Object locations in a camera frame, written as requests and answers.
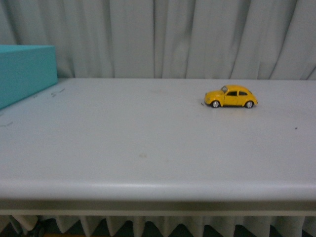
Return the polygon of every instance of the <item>white curtain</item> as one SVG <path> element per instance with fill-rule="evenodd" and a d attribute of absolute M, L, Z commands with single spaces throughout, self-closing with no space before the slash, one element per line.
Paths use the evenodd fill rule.
<path fill-rule="evenodd" d="M 0 44 L 59 77 L 316 79 L 315 0 L 1 0 Z"/>

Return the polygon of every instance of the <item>toy car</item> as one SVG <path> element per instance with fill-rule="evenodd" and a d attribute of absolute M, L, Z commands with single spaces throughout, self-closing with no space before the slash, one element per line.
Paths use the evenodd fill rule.
<path fill-rule="evenodd" d="M 204 101 L 213 108 L 243 106 L 250 109 L 258 104 L 256 97 L 246 87 L 240 85 L 225 85 L 220 90 L 210 91 L 205 94 Z"/>

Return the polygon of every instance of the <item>table surface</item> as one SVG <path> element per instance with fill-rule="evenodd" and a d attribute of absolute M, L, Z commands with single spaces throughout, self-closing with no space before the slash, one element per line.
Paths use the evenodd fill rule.
<path fill-rule="evenodd" d="M 252 109 L 204 105 L 241 84 Z M 316 81 L 65 79 L 0 110 L 0 198 L 316 200 Z"/>

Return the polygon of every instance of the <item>scuff mark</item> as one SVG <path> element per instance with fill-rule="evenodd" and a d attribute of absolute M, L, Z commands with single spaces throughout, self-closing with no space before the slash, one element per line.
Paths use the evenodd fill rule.
<path fill-rule="evenodd" d="M 141 153 L 141 154 L 139 154 L 139 157 L 140 158 L 147 158 L 147 155 L 145 153 Z"/>
<path fill-rule="evenodd" d="M 65 88 L 62 89 L 62 90 L 60 90 L 60 91 L 54 91 L 54 92 L 51 93 L 51 96 L 54 98 L 58 93 L 61 93 L 61 92 L 63 92 L 64 90 L 65 90 Z"/>
<path fill-rule="evenodd" d="M 13 122 L 10 122 L 10 123 L 8 123 L 8 124 L 0 125 L 0 127 L 9 127 L 9 126 L 11 126 L 12 124 L 13 124 Z"/>

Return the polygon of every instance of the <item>turquoise box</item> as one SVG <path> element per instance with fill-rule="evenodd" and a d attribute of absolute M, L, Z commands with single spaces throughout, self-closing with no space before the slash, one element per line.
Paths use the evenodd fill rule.
<path fill-rule="evenodd" d="M 0 109 L 56 83 L 54 46 L 0 45 Z"/>

